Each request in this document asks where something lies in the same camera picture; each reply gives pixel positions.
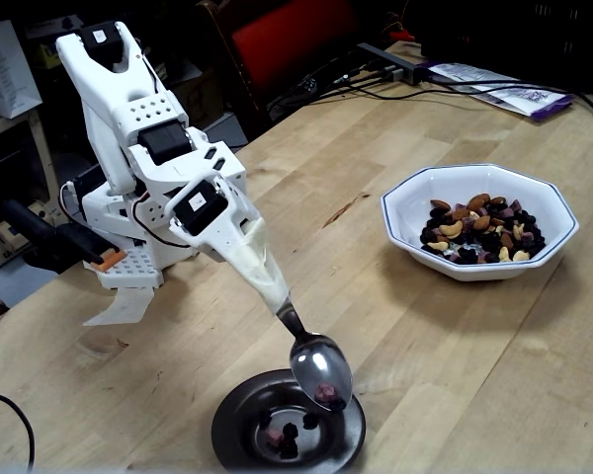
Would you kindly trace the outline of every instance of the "wooden table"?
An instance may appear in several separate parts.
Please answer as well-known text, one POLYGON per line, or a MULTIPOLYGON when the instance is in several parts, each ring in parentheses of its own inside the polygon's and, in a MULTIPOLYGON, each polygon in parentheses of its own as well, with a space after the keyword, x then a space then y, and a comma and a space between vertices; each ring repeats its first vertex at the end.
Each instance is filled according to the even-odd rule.
MULTIPOLYGON (((593 471, 591 112, 533 124, 470 98, 352 98, 303 108, 238 157, 304 323, 355 370, 358 470, 593 471), (556 183, 582 225, 564 258, 460 283, 390 244, 380 195, 420 167, 467 162, 556 183)), ((112 300, 75 266, 0 320, 0 393, 30 417, 38 466, 218 469, 217 405, 287 367, 289 333, 204 256, 166 273, 139 324, 82 327, 112 300)), ((26 452, 0 406, 0 463, 26 452)))

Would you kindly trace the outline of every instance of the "metal spoon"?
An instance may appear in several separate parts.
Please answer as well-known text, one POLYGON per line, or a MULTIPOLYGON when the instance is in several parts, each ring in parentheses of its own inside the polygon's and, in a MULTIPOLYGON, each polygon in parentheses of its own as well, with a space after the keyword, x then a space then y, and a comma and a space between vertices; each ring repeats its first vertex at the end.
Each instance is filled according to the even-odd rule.
POLYGON ((325 410, 344 410, 352 399, 352 370, 340 348, 327 336, 308 333, 289 298, 277 312, 277 317, 295 336, 290 367, 305 394, 325 410), (320 395, 321 383, 334 387, 335 402, 326 403, 316 396, 317 390, 320 395))

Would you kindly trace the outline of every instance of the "plate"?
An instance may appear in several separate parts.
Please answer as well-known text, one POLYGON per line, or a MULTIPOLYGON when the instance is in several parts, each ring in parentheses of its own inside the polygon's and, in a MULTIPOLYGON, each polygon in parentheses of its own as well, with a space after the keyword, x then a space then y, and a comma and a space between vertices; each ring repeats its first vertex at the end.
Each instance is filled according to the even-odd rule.
POLYGON ((229 471, 297 470, 331 473, 348 466, 365 440, 365 413, 356 397, 345 410, 331 413, 314 404, 300 389, 291 370, 273 370, 252 377, 221 402, 212 423, 212 445, 229 471), (268 444, 260 414, 269 410, 271 428, 287 423, 298 429, 298 455, 282 459, 268 444), (315 414, 318 426, 303 427, 303 416, 315 414))

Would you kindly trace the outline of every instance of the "bowl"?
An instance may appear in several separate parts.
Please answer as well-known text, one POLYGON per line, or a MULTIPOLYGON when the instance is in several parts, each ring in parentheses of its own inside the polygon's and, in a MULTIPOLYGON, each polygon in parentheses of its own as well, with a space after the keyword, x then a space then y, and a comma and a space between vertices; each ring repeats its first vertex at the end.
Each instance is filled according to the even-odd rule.
POLYGON ((551 183, 493 164, 424 168, 381 197, 390 241, 418 262, 459 281, 507 279, 548 262, 577 232, 579 224, 558 188, 551 183), (433 206, 440 199, 454 206, 479 194, 517 199, 537 219, 547 246, 525 262, 458 265, 421 249, 419 240, 433 206))

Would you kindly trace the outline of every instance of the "black handle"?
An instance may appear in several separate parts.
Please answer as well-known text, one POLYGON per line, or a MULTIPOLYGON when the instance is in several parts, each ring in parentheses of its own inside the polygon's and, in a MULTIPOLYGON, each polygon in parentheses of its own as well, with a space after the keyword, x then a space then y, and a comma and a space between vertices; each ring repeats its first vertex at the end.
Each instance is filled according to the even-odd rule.
POLYGON ((303 327, 303 323, 301 323, 300 319, 298 318, 295 307, 289 298, 286 299, 284 305, 277 312, 277 317, 282 323, 284 323, 284 326, 286 326, 288 331, 290 331, 296 339, 307 333, 303 327))

